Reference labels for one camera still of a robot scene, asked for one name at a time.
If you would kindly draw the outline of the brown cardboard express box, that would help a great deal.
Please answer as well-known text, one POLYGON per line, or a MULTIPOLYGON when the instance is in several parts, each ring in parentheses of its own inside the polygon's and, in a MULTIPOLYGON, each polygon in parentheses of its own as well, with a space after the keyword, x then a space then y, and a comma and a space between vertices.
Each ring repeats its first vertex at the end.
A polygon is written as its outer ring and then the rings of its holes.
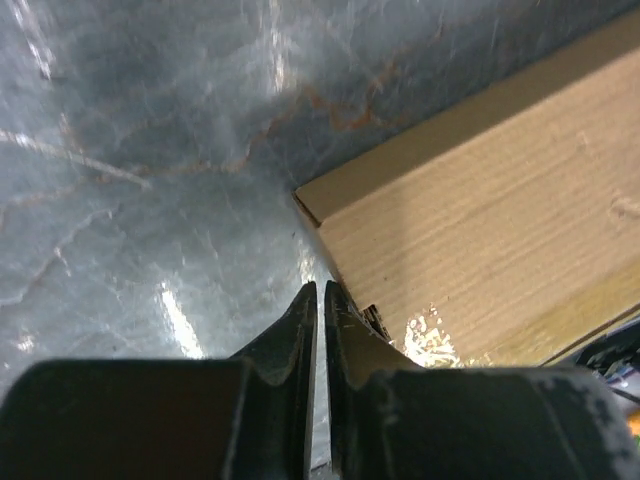
POLYGON ((416 362, 569 353, 639 306, 638 11, 294 197, 352 301, 416 362))

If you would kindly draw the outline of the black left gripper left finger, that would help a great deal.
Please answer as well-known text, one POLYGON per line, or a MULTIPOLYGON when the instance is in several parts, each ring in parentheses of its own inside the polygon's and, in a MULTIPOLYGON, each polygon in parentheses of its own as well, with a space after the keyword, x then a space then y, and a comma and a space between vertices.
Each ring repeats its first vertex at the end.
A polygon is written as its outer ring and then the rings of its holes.
POLYGON ((1 404, 5 479, 305 479, 317 290, 224 359, 55 359, 1 404))

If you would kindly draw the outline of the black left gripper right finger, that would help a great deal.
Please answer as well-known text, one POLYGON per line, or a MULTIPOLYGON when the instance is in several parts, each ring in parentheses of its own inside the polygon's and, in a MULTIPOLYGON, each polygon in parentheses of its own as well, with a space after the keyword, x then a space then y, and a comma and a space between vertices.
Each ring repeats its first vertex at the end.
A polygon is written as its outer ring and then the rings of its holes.
POLYGON ((612 391, 578 366, 424 368, 325 289, 331 460, 343 479, 635 479, 612 391))

